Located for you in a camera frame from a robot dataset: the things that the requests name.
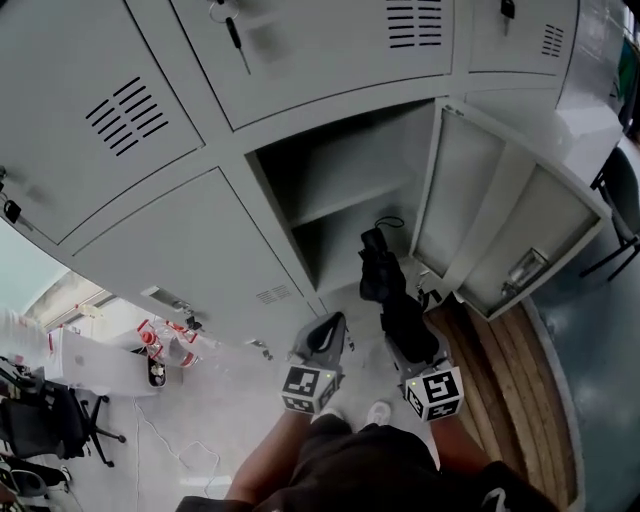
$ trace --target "person's arm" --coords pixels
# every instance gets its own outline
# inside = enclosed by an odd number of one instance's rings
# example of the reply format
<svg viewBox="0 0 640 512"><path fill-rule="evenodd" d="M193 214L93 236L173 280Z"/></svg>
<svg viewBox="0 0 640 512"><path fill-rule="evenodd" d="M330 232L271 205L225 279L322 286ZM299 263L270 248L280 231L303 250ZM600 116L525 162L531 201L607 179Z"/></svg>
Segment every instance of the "person's arm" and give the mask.
<svg viewBox="0 0 640 512"><path fill-rule="evenodd" d="M457 416L431 423L443 469L464 476L475 476L491 464L491 459L469 435Z"/></svg>
<svg viewBox="0 0 640 512"><path fill-rule="evenodd" d="M311 415L285 411L271 432L240 466L227 500L257 505L286 487L307 438Z"/></svg>

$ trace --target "floor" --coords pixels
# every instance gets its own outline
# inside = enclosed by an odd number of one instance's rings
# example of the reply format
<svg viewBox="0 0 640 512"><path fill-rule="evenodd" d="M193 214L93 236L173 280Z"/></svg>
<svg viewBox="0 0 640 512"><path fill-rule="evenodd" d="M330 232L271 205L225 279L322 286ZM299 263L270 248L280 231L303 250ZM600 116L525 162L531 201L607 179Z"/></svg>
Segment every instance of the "floor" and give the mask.
<svg viewBox="0 0 640 512"><path fill-rule="evenodd" d="M623 145L640 169L640 151ZM624 511L640 493L640 259L610 284L626 255L578 277L617 247L607 226L533 297L576 405L589 512Z"/></svg>
<svg viewBox="0 0 640 512"><path fill-rule="evenodd" d="M121 319L118 330L124 331L128 324L139 322L140 316L144 316L141 310L132 308L122 303L109 308L115 318ZM364 308L364 316L375 312L366 305ZM99 320L102 325L100 329L94 326L93 334L99 331L102 334L105 323L114 315ZM83 334L91 332L90 323L79 324ZM353 428L359 429L370 405L377 399L387 400L393 408L392 424L416 433L433 448L428 426L406 406L396 388L396 373L382 339L375 336L379 334L375 322L363 322L362 326L368 331L367 339L358 340L356 350L343 356L346 378L330 405L343 411ZM115 468L104 466L93 449L91 457L65 462L73 475L72 490L82 510L171 511L185 495L204 496L203 489L212 479L208 494L222 498L231 476L282 412L278 396L282 369L275 360L267 361L259 348L220 345L211 357L185 370L182 383L170 375L166 388L158 396L137 399L146 419L191 470L169 453L153 428L134 409L131 398L113 397L99 424L127 437L124 445L105 439ZM200 441L216 455L201 445L181 453L194 441ZM59 461L50 457L48 463L56 465ZM78 510L71 497L55 493L54 498L64 501L65 511Z"/></svg>

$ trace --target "white floor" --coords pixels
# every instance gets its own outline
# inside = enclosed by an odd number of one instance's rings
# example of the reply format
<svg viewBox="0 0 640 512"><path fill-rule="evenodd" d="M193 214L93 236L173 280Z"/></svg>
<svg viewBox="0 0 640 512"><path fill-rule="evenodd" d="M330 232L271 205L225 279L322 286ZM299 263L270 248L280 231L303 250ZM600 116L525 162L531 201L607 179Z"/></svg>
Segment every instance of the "white floor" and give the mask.
<svg viewBox="0 0 640 512"><path fill-rule="evenodd" d="M375 307L363 305L362 322L352 325L352 335L355 329L359 339L355 352L345 349L342 364L346 378L330 406L343 411L354 429L359 429L369 406L375 400L387 400L393 408L392 425L416 433L432 447L429 427L419 421L397 388L396 372L380 337L379 320L376 315L371 317ZM116 309L120 311L119 328L124 331L134 327L128 322L137 322L139 314L125 315L122 310L127 308L121 304L112 307ZM211 358L185 370L182 383L170 379L158 396L138 399L146 419L191 470L169 453L134 409L132 399L112 397L99 426L127 437L126 444L102 438L115 468L102 464L93 447L91 457L65 461L82 510L173 511L185 495L204 496L204 487L214 477L208 494L223 497L240 464L282 413L278 396L282 369L282 363L267 361L256 347L221 345ZM194 441L217 456L198 445L180 454ZM59 465L60 461L48 457L48 463ZM65 511L77 510L63 493L53 493L53 499L60 501Z"/></svg>

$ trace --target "person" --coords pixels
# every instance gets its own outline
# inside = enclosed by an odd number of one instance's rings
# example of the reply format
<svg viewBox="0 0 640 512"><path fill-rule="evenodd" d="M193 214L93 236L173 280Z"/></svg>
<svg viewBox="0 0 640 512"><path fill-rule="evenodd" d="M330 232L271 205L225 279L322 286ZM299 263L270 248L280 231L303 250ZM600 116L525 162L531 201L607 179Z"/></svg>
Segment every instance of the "person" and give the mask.
<svg viewBox="0 0 640 512"><path fill-rule="evenodd" d="M456 416L430 424L440 470L417 436L389 426L390 416L389 405L376 402L368 425L353 434L338 411L313 423L286 411L225 500L186 497L177 512L557 512L504 463L491 462Z"/></svg>

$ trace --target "office chair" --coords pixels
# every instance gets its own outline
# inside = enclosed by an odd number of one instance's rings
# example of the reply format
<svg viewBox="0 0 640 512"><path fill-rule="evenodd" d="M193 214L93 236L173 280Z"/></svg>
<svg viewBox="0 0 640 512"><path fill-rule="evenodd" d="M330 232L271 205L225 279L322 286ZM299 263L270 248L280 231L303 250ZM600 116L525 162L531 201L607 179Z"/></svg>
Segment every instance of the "office chair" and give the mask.
<svg viewBox="0 0 640 512"><path fill-rule="evenodd" d="M0 439L9 443L13 454L20 459L45 453L53 453L60 459L84 457L84 445L91 439L102 462L114 467L104 456L98 434L121 443L127 440L96 425L100 405L109 399L98 397L89 414L88 402L81 405L72 389L55 386L50 396L52 404L46 400L39 405L11 399L0 402Z"/></svg>
<svg viewBox="0 0 640 512"><path fill-rule="evenodd" d="M595 265L583 270L580 277L591 274L627 249L633 248L633 253L607 278L607 281L613 281L640 253L638 179L620 148L615 148L609 155L591 188L600 191L602 198L611 207L613 227L618 235L620 247Z"/></svg>

